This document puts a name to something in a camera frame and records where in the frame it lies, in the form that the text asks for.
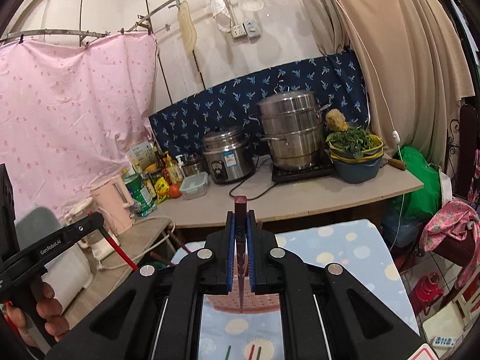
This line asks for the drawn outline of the pink electric kettle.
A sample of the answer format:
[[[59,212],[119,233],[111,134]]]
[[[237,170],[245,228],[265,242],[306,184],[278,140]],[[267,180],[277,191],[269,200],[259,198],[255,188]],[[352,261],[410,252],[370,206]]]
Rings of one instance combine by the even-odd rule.
[[[120,235],[134,224],[134,200],[120,175],[90,190],[97,207],[106,215],[111,230]]]

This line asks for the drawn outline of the wall power socket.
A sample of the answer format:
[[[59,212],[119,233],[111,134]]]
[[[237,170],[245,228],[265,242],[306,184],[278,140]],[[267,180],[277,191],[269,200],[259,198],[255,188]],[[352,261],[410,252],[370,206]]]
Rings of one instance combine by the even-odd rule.
[[[244,37],[256,39],[261,36],[260,27],[253,20],[248,20],[242,24],[236,24],[230,29],[230,35],[233,40],[238,40]]]

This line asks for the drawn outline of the beige hanging curtain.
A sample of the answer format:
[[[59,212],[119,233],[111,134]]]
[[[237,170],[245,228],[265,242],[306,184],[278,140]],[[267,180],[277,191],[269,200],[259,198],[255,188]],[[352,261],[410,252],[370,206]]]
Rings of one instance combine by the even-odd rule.
[[[448,122],[473,83],[438,0],[302,0],[323,55],[352,49],[367,95],[362,122],[389,152],[413,146],[443,164]]]

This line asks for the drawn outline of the yellow snack packet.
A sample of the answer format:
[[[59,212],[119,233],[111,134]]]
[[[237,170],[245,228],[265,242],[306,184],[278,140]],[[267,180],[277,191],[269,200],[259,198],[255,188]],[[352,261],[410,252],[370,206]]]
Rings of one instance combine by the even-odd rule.
[[[160,204],[168,198],[170,185],[162,176],[154,182],[154,190],[157,194],[157,203]]]

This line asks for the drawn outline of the blue polka dot tablecloth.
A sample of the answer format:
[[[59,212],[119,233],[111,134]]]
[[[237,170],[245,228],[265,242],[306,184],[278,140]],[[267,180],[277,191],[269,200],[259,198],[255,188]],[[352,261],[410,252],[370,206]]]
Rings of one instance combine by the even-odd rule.
[[[324,267],[339,263],[354,275],[384,304],[390,307],[414,332],[419,332],[400,274],[375,225],[368,219],[337,223],[324,227],[285,232],[276,236],[277,244],[304,260]],[[280,311],[260,314],[230,314],[215,310],[204,299],[199,359],[252,359],[261,346],[260,359],[283,359]]]

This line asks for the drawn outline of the yellow oil bottle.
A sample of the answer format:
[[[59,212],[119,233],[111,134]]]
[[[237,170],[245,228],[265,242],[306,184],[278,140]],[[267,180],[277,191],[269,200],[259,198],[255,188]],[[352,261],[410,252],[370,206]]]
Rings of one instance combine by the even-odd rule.
[[[180,185],[183,181],[183,175],[178,163],[170,156],[170,154],[165,155],[164,163],[172,184]]]

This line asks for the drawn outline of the small dark pot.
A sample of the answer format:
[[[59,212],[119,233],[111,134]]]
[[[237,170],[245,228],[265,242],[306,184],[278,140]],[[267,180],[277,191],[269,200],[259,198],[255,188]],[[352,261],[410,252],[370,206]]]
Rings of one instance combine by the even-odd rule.
[[[205,158],[201,154],[185,154],[182,159],[183,165],[181,166],[185,176],[194,176],[202,172],[208,172],[208,167]]]

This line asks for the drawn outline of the dark red patterned chopstick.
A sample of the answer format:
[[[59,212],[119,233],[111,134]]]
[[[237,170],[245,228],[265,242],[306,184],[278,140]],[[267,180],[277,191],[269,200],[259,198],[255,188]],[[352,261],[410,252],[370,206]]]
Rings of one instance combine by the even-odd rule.
[[[245,283],[245,255],[246,255],[246,222],[247,222],[247,198],[236,196],[234,198],[234,224],[235,242],[238,271],[238,298],[239,310],[243,312],[244,306],[244,283]]]

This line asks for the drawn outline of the red tomato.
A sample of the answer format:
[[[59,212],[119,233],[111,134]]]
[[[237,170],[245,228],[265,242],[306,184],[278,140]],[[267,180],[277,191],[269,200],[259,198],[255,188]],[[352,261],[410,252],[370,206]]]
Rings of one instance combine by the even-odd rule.
[[[171,184],[168,190],[168,197],[170,197],[171,199],[174,199],[174,198],[179,198],[181,196],[182,196],[182,192],[180,191],[180,185]]]

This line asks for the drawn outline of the blue basin with greens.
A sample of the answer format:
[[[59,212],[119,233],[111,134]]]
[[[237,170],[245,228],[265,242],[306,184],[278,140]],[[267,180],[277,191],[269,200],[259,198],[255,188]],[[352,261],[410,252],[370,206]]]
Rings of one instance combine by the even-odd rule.
[[[383,140],[362,127],[330,133],[326,138],[329,157],[340,178],[361,184],[377,176],[384,155]]]

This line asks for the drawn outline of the hanging cutting board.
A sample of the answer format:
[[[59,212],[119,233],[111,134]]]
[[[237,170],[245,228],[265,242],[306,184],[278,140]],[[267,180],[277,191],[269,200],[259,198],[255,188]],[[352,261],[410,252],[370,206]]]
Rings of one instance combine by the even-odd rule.
[[[185,52],[190,55],[194,52],[197,42],[197,32],[194,22],[191,18],[191,10],[188,2],[180,3],[177,13],[177,20],[181,32],[181,39],[185,48]]]

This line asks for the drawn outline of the stacked steel steamer pot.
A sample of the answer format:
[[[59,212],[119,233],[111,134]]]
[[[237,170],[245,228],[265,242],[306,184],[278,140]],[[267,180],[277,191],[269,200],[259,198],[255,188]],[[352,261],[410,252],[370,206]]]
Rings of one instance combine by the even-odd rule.
[[[300,170],[312,166],[313,159],[324,149],[323,115],[311,90],[279,86],[273,94],[257,103],[257,112],[248,116],[262,129],[261,141],[268,144],[275,166]]]

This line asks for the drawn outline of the black induction cooker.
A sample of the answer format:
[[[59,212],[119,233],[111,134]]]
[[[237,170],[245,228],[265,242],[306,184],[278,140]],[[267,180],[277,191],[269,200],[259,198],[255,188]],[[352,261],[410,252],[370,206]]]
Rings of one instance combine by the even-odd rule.
[[[272,166],[272,182],[277,184],[311,180],[335,173],[335,165],[326,155],[318,155],[313,159],[312,166],[300,170],[284,170],[278,166]]]

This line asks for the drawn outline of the pink plastic utensil holder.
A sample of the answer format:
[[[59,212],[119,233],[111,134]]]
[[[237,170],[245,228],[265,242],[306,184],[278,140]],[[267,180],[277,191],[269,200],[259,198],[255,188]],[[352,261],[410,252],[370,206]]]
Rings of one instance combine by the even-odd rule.
[[[255,295],[246,292],[243,296],[242,309],[240,309],[239,295],[237,293],[207,295],[207,300],[215,310],[230,314],[260,314],[280,310],[280,301],[277,294]]]

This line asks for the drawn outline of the steel rice cooker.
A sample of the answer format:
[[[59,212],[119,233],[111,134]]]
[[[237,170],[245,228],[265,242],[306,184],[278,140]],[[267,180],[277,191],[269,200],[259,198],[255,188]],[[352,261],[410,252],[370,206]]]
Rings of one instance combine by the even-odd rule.
[[[231,184],[254,172],[251,144],[242,127],[206,133],[202,153],[215,184]]]

